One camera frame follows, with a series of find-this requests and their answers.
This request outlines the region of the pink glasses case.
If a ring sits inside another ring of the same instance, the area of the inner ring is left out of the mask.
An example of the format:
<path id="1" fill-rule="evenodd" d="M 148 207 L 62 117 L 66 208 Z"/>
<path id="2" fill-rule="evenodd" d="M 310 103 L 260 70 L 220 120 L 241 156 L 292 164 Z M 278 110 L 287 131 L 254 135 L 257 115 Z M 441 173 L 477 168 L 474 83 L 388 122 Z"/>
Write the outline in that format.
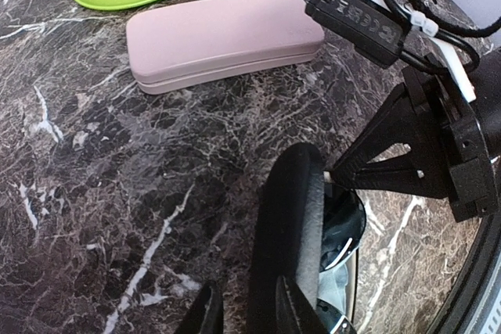
<path id="1" fill-rule="evenodd" d="M 151 95 L 308 62 L 324 37 L 304 0 L 184 2 L 126 24 L 132 75 Z"/>

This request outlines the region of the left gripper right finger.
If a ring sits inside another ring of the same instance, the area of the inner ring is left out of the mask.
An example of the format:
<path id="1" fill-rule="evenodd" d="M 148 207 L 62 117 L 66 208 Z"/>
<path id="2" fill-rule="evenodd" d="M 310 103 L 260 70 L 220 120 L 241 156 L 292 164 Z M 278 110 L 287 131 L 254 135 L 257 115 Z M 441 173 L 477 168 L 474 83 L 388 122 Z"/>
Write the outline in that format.
<path id="1" fill-rule="evenodd" d="M 283 334 L 327 333 L 315 309 L 294 280 L 283 275 L 276 282 L 276 332 Z"/>

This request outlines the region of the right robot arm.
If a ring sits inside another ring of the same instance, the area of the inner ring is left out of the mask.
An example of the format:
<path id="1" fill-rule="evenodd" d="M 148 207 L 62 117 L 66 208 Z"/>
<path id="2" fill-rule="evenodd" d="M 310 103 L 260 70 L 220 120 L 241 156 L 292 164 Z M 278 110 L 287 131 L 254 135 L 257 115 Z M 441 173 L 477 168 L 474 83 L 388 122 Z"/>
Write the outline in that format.
<path id="1" fill-rule="evenodd" d="M 500 330 L 500 51 L 481 57 L 468 102 L 449 76 L 408 66 L 330 169 L 346 189 L 447 199 L 458 222 L 481 223 L 430 333 Z"/>

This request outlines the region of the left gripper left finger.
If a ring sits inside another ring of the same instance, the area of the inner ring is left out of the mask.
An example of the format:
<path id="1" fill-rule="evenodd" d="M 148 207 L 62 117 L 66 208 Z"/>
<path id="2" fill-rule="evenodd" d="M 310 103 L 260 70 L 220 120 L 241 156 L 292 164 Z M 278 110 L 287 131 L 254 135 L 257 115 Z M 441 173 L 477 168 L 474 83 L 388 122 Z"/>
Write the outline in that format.
<path id="1" fill-rule="evenodd" d="M 182 333 L 223 333 L 223 299 L 218 284 L 206 282 L 182 320 Z"/>

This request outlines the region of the black sunglasses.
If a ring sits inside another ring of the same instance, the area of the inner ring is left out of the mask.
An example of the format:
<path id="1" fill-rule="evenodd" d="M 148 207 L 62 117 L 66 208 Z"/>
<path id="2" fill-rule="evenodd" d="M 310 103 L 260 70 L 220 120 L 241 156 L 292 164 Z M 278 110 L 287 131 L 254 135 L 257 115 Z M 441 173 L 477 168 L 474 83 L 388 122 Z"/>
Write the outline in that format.
<path id="1" fill-rule="evenodd" d="M 346 311 L 317 299 L 316 313 L 330 333 L 356 333 L 355 304 L 359 271 L 359 244 L 366 229 L 366 211 L 357 193 L 325 184 L 323 237 L 319 274 L 346 264 Z"/>

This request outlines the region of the black glasses case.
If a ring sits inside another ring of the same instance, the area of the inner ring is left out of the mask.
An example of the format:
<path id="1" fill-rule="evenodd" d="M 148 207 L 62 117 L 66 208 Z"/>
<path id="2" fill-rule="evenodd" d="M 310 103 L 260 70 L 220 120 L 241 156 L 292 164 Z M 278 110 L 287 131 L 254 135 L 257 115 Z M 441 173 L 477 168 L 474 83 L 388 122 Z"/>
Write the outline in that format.
<path id="1" fill-rule="evenodd" d="M 276 282 L 281 275 L 297 283 L 316 312 L 325 184 L 334 183 L 325 179 L 323 158 L 312 144 L 290 146 L 273 164 L 255 226 L 247 332 L 277 333 Z"/>

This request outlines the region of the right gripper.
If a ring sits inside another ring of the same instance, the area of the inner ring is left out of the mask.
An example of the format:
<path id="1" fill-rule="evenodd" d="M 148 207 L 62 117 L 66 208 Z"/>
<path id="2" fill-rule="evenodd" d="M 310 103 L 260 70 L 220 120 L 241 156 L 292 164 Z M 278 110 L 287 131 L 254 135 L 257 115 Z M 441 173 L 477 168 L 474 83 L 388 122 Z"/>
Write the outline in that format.
<path id="1" fill-rule="evenodd" d="M 499 66 L 472 74 L 468 102 L 451 77 L 407 67 L 372 120 L 330 169 L 347 189 L 448 196 L 456 221 L 499 209 Z"/>

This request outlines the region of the blue cleaning cloth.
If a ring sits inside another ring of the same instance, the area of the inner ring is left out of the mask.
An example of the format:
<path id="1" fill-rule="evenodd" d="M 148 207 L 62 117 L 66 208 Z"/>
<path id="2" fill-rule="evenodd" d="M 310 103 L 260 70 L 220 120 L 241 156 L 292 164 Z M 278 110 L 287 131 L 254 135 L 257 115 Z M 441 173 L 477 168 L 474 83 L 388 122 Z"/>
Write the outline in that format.
<path id="1" fill-rule="evenodd" d="M 319 275 L 318 298 L 340 311 L 346 311 L 346 287 L 349 282 L 346 264 L 331 268 Z"/>

